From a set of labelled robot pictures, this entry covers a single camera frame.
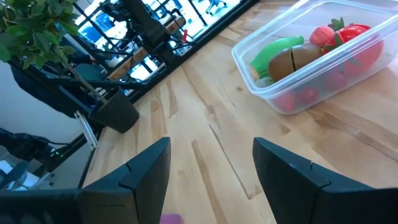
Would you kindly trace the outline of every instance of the plastic container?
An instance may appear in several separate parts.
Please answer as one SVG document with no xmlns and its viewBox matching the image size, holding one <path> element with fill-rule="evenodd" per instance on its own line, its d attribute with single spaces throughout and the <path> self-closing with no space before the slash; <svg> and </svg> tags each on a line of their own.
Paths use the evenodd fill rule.
<svg viewBox="0 0 398 224">
<path fill-rule="evenodd" d="M 232 54 L 253 95 L 266 100 L 279 113 L 298 113 L 369 78 L 392 61 L 398 51 L 397 5 L 391 0 L 299 1 L 238 43 Z M 258 80 L 250 63 L 261 49 L 283 37 L 301 35 L 309 42 L 317 27 L 340 17 L 346 26 L 355 23 L 372 28 L 275 84 L 265 86 L 264 80 Z M 355 59 L 371 63 L 356 67 Z"/>
</svg>

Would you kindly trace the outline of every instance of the black plant pot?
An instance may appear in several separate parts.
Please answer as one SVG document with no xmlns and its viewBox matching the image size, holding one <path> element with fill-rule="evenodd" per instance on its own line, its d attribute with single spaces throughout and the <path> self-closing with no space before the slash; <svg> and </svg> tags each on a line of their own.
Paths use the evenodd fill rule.
<svg viewBox="0 0 398 224">
<path fill-rule="evenodd" d="M 139 113 L 120 88 L 105 96 L 107 104 L 99 102 L 88 115 L 95 121 L 120 133 L 128 131 L 138 120 Z"/>
</svg>

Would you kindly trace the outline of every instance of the pink object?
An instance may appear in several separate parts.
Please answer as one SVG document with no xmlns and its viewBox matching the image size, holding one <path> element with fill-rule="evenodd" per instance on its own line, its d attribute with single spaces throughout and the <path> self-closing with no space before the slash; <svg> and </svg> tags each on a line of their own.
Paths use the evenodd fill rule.
<svg viewBox="0 0 398 224">
<path fill-rule="evenodd" d="M 182 218 L 178 214 L 162 215 L 160 224 L 182 224 Z"/>
<path fill-rule="evenodd" d="M 310 37 L 310 43 L 318 47 L 324 47 L 325 44 L 333 38 L 335 31 L 328 26 L 316 28 Z"/>
</svg>

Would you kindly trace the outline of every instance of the plant stem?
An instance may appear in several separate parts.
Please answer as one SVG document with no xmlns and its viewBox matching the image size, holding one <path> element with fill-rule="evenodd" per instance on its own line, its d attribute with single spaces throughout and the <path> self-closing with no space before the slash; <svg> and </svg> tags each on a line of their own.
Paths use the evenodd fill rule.
<svg viewBox="0 0 398 224">
<path fill-rule="evenodd" d="M 81 75 L 79 75 L 79 73 L 76 72 L 76 70 L 68 63 L 66 62 L 61 56 L 59 56 L 59 54 L 57 54 L 58 57 L 60 57 L 61 62 L 63 64 L 63 66 L 65 66 L 67 69 L 69 69 L 70 72 L 72 72 L 72 74 L 74 74 L 74 76 L 82 82 L 82 84 L 84 84 L 84 86 L 86 86 L 89 91 L 92 92 L 92 94 L 95 95 L 95 97 L 97 97 L 97 99 L 99 99 L 104 105 L 108 103 L 108 100 L 105 99 L 103 96 L 101 96 Z"/>
</svg>

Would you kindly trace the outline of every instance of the wood grain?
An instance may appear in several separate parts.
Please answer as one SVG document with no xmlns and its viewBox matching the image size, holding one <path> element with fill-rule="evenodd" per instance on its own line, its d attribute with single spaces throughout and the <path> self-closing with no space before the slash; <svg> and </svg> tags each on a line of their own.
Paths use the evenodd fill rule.
<svg viewBox="0 0 398 224">
<path fill-rule="evenodd" d="M 397 59 L 293 116 L 276 113 L 246 88 L 232 47 L 291 4 L 256 4 L 135 104 L 141 117 L 131 130 L 105 129 L 85 185 L 170 136 L 164 213 L 189 224 L 273 224 L 251 154 L 259 136 L 370 186 L 397 187 Z"/>
</svg>

